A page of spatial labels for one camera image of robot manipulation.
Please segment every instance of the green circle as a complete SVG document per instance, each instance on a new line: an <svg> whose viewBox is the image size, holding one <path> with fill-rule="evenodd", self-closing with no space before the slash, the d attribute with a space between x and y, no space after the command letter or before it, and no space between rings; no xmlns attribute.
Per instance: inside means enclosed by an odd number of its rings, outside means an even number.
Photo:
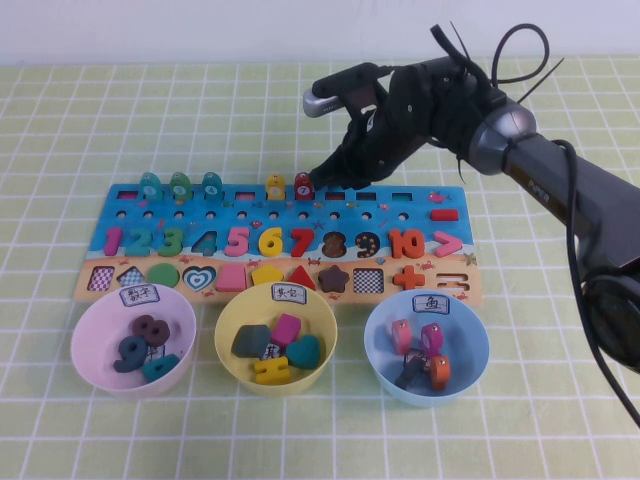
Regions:
<svg viewBox="0 0 640 480"><path fill-rule="evenodd" d="M149 269L146 281L173 288L180 281L180 272L170 263L159 263Z"/></svg>

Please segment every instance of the yellow bowl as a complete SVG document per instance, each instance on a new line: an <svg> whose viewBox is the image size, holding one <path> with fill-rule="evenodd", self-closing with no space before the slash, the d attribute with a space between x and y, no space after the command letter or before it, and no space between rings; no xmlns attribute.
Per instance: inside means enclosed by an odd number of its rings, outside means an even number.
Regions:
<svg viewBox="0 0 640 480"><path fill-rule="evenodd" d="M296 292L295 296L291 296L291 292ZM291 383L260 385L255 383L253 369L258 360L236 357L231 353L231 345L242 325L265 324L273 329L283 313L300 319L300 335L318 337L320 365L315 370L289 366ZM227 371L247 389L269 397L295 395L313 385L329 363L337 340L338 324L329 304L313 290L284 282L263 283L237 295L222 310L215 331L216 352Z"/></svg>

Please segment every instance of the number puzzle board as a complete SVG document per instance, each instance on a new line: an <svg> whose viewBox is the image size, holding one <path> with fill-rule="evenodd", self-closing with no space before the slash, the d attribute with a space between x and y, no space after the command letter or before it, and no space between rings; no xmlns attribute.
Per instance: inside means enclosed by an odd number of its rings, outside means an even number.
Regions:
<svg viewBox="0 0 640 480"><path fill-rule="evenodd" d="M314 200L298 201L288 185L286 199L272 201L266 200L265 187L260 185L224 185L223 198L211 200L201 185L194 184L193 198L184 203L174 200L168 185L162 188L163 199L152 202L145 199L140 185L112 185L78 277L75 300L93 302L121 286L149 281L149 269L162 263L175 267L173 274L179 274L179 280L174 288L189 301L225 303L237 292L218 291L217 277L225 264L236 263L245 269L247 287L253 285L252 272L264 265L282 272L284 281L301 265L329 303L378 304L403 290L393 284L393 277L406 266L424 275L425 284L418 288L447 292L469 305L482 302L462 188L372 186L360 191L323 190L315 192ZM441 209L457 210L459 220L432 221L431 212ZM122 232L121 239L108 238L113 227ZM226 256L224 251L233 227L249 230L248 252L238 257ZM260 254L258 242L273 227L282 229L284 249L268 258ZM167 229L179 229L182 238L176 238L175 230L167 235ZM291 238L293 229L313 233L298 258L291 256L298 242ZM394 229L400 233L420 230L424 254L393 258L389 234ZM441 243L433 236L438 231L460 239L462 249L436 257ZM173 256L158 255L158 248L162 251L176 240ZM127 256L132 246L149 247L149 254ZM344 292L324 293L318 274L333 265L346 272L349 280Z"/></svg>

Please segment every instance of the plastic bowl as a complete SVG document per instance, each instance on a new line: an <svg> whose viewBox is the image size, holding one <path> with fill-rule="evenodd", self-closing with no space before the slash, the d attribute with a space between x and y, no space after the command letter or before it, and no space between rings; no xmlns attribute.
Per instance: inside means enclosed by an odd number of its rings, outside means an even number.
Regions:
<svg viewBox="0 0 640 480"><path fill-rule="evenodd" d="M283 292L294 288L293 299ZM261 385L255 383L253 365L258 359L239 358L231 353L231 345L242 325L265 324L273 329L283 313L298 317L301 321L301 335L315 335L320 340L320 365L315 370L300 370L289 367L291 383L285 385ZM329 304L316 292L293 283L263 283L245 290L224 308L215 330L216 352L220 361L242 385L258 395L282 397L298 394L315 382L329 363L338 340L336 317Z"/></svg>
<svg viewBox="0 0 640 480"><path fill-rule="evenodd" d="M408 391L394 384L403 370L403 357L391 343L391 324L400 319L409 322L412 348L420 348L423 326L437 322L442 328L440 353L449 357L451 365L451 378L443 391L433 390L428 379L414 381ZM364 348L382 387L417 407L450 403L480 379L489 363L489 336L478 316L457 298L425 290L400 292L378 305L364 329Z"/></svg>
<svg viewBox="0 0 640 480"><path fill-rule="evenodd" d="M166 375L147 383L140 370L118 373L118 345L131 335L131 322L151 315L169 325L165 355L175 354L180 362ZM196 315L191 304L178 292L163 285L136 285L108 293L82 315L71 337L71 360L88 383L116 397L143 399L173 387L185 374L193 356Z"/></svg>

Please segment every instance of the green grid tablecloth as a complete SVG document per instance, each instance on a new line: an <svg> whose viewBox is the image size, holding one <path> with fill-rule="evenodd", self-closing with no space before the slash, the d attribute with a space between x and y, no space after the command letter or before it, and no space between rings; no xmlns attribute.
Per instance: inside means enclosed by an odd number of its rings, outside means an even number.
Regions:
<svg viewBox="0 0 640 480"><path fill-rule="evenodd" d="M537 60L509 59L502 76ZM344 113L308 119L301 93L346 65L0 69L0 477L638 477L640 437L591 360L563 228L505 177L463 168L482 270L489 369L453 405L382 394L362 346L367 308L339 307L331 368L306 394L255 397L213 346L219 309L197 307L196 361L180 385L126 403L74 372L70 300L110 184L292 181L340 142ZM514 96L528 85L509 89ZM525 102L541 132L640 183L640 59L570 58ZM425 148L388 184L463 185ZM614 367L640 398L640 377Z"/></svg>

